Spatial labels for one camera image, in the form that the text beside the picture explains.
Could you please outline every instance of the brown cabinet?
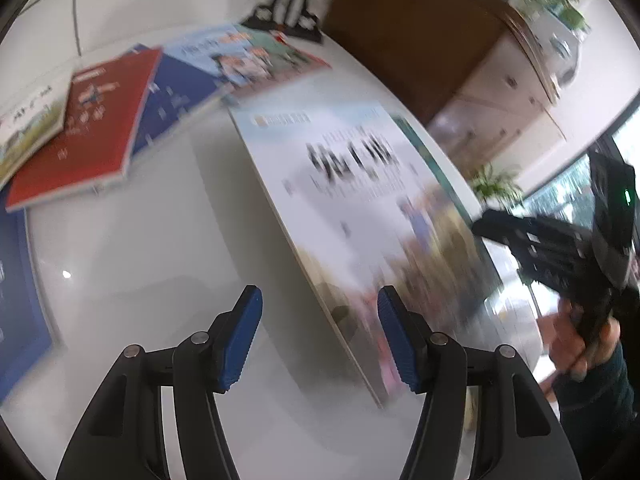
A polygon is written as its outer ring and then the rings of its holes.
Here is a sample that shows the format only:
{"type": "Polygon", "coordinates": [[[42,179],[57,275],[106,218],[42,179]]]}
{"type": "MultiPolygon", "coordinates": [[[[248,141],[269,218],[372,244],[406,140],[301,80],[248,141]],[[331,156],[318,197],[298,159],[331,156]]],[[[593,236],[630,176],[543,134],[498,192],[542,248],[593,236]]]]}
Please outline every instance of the brown cabinet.
{"type": "Polygon", "coordinates": [[[333,0],[323,28],[396,94],[464,176],[555,101],[540,46],[501,0],[333,0]]]}

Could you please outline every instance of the white wall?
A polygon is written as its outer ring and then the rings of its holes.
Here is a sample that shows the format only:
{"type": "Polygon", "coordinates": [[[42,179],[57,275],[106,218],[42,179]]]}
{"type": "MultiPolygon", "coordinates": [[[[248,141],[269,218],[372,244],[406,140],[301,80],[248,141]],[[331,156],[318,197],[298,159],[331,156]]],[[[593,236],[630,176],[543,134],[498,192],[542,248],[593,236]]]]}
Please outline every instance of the white wall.
{"type": "MultiPolygon", "coordinates": [[[[640,50],[608,0],[581,0],[577,6],[592,32],[583,44],[578,75],[549,110],[566,142],[556,142],[532,160],[530,142],[514,144],[509,156],[522,172],[525,192],[535,189],[583,151],[626,107],[640,89],[640,50]]],[[[503,155],[500,166],[508,166],[503,155]]]]}

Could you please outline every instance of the dark sleeve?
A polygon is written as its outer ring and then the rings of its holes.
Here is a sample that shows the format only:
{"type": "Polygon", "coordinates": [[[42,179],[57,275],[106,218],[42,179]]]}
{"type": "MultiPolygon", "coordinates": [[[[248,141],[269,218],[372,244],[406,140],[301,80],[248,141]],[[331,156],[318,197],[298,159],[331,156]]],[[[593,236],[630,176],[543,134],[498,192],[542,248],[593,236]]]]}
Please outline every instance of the dark sleeve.
{"type": "Polygon", "coordinates": [[[609,361],[592,368],[582,382],[566,375],[553,385],[560,423],[585,478],[613,453],[634,420],[634,391],[626,376],[620,343],[609,361]]]}

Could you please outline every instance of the blue gripper pad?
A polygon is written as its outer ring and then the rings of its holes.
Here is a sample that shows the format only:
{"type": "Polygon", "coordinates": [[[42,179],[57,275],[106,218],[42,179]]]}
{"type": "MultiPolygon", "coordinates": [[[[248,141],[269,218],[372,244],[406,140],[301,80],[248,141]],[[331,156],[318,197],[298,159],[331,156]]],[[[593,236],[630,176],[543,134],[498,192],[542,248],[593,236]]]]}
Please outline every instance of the blue gripper pad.
{"type": "Polygon", "coordinates": [[[228,313],[222,330],[216,337],[219,368],[218,384],[227,391],[240,378],[255,331],[262,317],[262,292],[247,285],[234,309],[228,313]]]}
{"type": "Polygon", "coordinates": [[[378,293],[378,317],[402,382],[412,392],[421,393],[417,356],[425,345],[424,339],[392,286],[384,286],[378,293]]]}

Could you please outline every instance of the person's arm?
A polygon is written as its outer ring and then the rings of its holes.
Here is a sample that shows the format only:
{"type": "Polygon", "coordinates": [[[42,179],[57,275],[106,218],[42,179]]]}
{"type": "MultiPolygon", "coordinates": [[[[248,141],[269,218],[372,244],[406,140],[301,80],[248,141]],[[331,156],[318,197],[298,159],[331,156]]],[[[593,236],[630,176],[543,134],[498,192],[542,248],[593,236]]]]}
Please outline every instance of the person's arm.
{"type": "Polygon", "coordinates": [[[561,301],[559,311],[549,355],[561,372],[571,368],[585,377],[578,382],[562,373],[554,380],[553,390],[560,423],[588,478],[613,453],[633,422],[634,392],[626,376],[618,322],[610,319],[603,327],[598,351],[588,362],[579,358],[584,341],[571,323],[571,304],[561,301]]]}

